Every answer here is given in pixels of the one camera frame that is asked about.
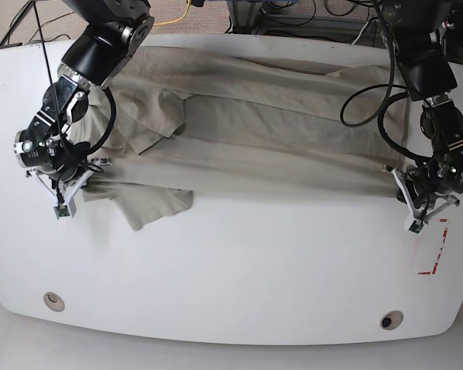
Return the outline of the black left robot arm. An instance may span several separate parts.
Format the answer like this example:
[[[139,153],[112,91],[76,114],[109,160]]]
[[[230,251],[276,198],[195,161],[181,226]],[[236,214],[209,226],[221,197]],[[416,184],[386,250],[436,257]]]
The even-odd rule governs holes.
[[[453,1],[372,1],[390,59],[390,77],[380,107],[358,126],[377,122],[390,148],[414,161],[406,170],[388,167],[406,203],[406,228],[418,234],[428,221],[463,194],[463,115],[449,97],[458,86],[444,53],[439,28]],[[384,127],[387,109],[403,99],[420,101],[420,128],[432,154],[422,156],[394,142]]]

